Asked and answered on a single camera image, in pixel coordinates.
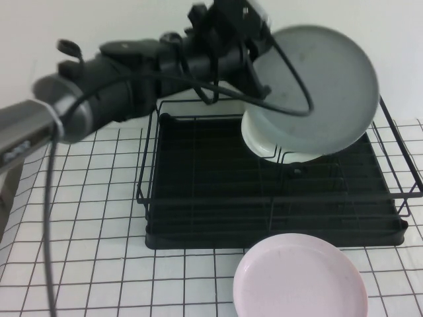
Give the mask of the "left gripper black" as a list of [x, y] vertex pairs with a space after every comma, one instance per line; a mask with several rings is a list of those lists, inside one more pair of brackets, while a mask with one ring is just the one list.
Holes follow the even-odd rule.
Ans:
[[246, 83], [246, 94], [264, 100], [271, 92], [263, 85], [253, 62], [265, 53], [265, 37], [247, 36], [235, 30], [214, 31], [217, 78], [228, 83]]

